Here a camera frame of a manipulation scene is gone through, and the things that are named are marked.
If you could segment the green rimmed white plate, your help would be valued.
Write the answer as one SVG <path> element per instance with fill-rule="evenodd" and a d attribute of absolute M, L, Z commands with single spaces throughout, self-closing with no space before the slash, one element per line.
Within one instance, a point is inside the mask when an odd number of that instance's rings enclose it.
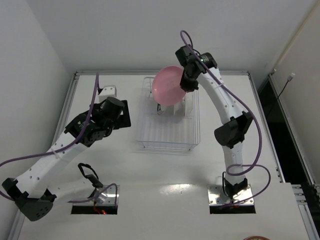
<path fill-rule="evenodd" d="M 157 114 L 160 116 L 162 115 L 165 111 L 166 111 L 167 107 L 163 104 L 157 104 L 157 109 L 156 109 L 156 112 Z"/>

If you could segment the pink plate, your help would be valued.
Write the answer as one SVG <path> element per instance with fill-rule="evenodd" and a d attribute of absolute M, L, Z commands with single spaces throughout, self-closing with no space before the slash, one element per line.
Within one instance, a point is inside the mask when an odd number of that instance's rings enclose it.
<path fill-rule="evenodd" d="M 186 92 L 180 87 L 182 75 L 183 69 L 178 66 L 167 66 L 156 74 L 151 93 L 158 104 L 172 106 L 185 97 Z"/>

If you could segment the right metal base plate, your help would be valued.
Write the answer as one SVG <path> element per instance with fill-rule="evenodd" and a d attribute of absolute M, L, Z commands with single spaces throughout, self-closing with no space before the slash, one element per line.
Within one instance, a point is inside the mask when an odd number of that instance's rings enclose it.
<path fill-rule="evenodd" d="M 207 187 L 207 193 L 210 206 L 219 207 L 230 203 L 245 207 L 254 206 L 254 198 L 250 185 L 236 193 L 233 198 L 225 195 L 222 185 L 209 185 Z"/>

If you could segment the brown round object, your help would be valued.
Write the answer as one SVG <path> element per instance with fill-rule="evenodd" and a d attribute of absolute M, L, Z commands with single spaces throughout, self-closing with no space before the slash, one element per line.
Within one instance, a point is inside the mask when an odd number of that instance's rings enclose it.
<path fill-rule="evenodd" d="M 243 240 L 270 240 L 270 239 L 261 235 L 252 235 L 244 238 Z"/>

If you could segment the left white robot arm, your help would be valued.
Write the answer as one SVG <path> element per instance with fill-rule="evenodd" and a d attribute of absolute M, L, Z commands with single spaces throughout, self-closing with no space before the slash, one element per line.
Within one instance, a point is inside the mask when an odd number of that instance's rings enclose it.
<path fill-rule="evenodd" d="M 43 218 L 58 203 L 85 203 L 95 200 L 105 186 L 95 171 L 85 174 L 85 163 L 78 168 L 83 178 L 78 182 L 53 186 L 62 170 L 78 155 L 111 135 L 112 131 L 128 128 L 131 119 L 127 100 L 107 97 L 94 103 L 88 111 L 77 115 L 45 154 L 26 172 L 16 178 L 7 178 L 2 187 L 20 212 L 31 222 Z"/>

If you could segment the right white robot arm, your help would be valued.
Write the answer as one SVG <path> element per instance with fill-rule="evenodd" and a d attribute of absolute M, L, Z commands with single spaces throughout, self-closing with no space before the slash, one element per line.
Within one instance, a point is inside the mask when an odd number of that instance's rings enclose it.
<path fill-rule="evenodd" d="M 175 55 L 183 67 L 180 88 L 186 93 L 198 90 L 201 85 L 217 109 L 221 126 L 214 130 L 217 142 L 222 146 L 225 168 L 224 194 L 232 199 L 248 187 L 248 180 L 243 171 L 243 141 L 253 117 L 223 89 L 223 82 L 217 83 L 201 65 L 220 77 L 218 65 L 208 52 L 199 56 L 198 61 L 187 46 L 180 47 Z"/>

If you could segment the clear glass plate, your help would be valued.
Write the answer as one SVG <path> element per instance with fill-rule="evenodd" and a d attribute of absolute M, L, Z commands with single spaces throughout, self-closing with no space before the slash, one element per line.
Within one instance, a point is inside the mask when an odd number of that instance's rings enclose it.
<path fill-rule="evenodd" d="M 185 107 L 182 101 L 173 106 L 173 115 L 175 117 L 183 117 L 185 115 Z"/>

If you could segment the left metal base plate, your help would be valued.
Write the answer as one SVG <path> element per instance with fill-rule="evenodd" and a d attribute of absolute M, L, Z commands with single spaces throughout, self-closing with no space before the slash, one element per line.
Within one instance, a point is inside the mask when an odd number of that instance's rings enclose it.
<path fill-rule="evenodd" d="M 104 185 L 103 187 L 97 188 L 94 191 L 93 201 L 98 206 L 118 206 L 119 198 L 119 186 L 118 185 Z"/>

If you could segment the white ribbed plate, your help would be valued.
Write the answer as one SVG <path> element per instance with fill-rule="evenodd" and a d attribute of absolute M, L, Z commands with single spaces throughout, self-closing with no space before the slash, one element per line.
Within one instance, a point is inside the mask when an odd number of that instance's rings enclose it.
<path fill-rule="evenodd" d="M 194 108 L 194 93 L 188 92 L 184 98 L 185 103 L 185 116 L 189 116 Z"/>

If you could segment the metal base plate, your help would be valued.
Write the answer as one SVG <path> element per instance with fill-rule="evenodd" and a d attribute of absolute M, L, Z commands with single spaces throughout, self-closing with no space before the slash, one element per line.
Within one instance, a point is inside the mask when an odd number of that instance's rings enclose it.
<path fill-rule="evenodd" d="M 104 185 L 103 187 L 97 188 L 94 191 L 93 201 L 98 206 L 118 206 L 119 198 L 119 186 L 118 185 Z"/>
<path fill-rule="evenodd" d="M 207 187 L 207 193 L 210 206 L 219 207 L 230 203 L 245 207 L 254 206 L 254 198 L 250 185 L 236 193 L 233 198 L 225 195 L 222 185 L 209 185 Z"/>

